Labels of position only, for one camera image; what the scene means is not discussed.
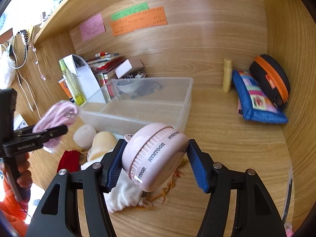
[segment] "green bottle cap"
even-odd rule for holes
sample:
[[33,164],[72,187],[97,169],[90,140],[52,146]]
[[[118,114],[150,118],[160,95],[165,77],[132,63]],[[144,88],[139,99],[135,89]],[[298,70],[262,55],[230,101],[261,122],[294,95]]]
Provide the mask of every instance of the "green bottle cap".
[[59,60],[59,65],[60,65],[61,71],[64,71],[65,69],[67,69],[64,59]]

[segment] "silver pivot bolt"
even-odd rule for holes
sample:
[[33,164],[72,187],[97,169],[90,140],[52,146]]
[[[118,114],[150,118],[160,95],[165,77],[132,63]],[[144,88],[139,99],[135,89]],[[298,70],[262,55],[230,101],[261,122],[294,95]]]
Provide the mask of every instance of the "silver pivot bolt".
[[58,172],[59,175],[65,175],[66,173],[67,173],[67,169],[61,169]]
[[95,163],[93,163],[92,167],[93,167],[94,169],[98,169],[98,168],[101,167],[101,163],[100,163],[100,162],[95,162]]
[[249,175],[255,175],[256,174],[256,171],[254,171],[253,169],[248,169],[247,170],[247,173],[249,174]]
[[215,163],[213,164],[213,167],[215,167],[215,168],[217,168],[217,169],[221,169],[221,168],[223,167],[223,165],[222,165],[221,163],[219,163],[219,162],[215,162]]

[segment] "pink round case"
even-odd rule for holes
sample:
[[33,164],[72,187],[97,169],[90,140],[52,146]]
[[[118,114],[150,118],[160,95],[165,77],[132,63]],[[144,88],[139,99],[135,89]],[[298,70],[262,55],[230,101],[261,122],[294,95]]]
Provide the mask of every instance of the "pink round case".
[[163,123],[152,123],[136,134],[127,134],[122,165],[143,191],[159,188],[181,162],[189,138]]

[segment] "transparent storage box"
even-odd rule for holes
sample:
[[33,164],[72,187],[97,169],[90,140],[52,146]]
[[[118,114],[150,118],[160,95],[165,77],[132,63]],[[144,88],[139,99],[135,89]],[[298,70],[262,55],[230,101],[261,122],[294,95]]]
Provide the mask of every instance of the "transparent storage box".
[[184,77],[111,80],[81,105],[80,116],[97,131],[121,135],[153,122],[184,131],[192,84]]

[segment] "person's arm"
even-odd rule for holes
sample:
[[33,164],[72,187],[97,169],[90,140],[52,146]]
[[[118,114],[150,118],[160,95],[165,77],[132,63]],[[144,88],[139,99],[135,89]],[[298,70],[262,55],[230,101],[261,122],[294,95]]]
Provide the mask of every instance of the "person's arm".
[[[29,158],[29,154],[25,154],[25,160],[18,165],[19,171],[22,173],[21,177],[18,178],[17,183],[22,188],[30,188],[32,185],[32,175],[31,172],[28,170],[30,167],[30,163],[27,161]],[[0,210],[4,213],[7,220],[10,224],[14,227],[14,229],[21,235],[25,236],[27,225],[23,222],[27,216],[28,210],[28,199],[17,202],[14,197],[14,193],[11,190],[10,185],[8,184],[5,176],[5,167],[3,163],[0,163],[0,169],[4,174],[4,191],[5,191],[5,198],[3,202],[0,202]]]

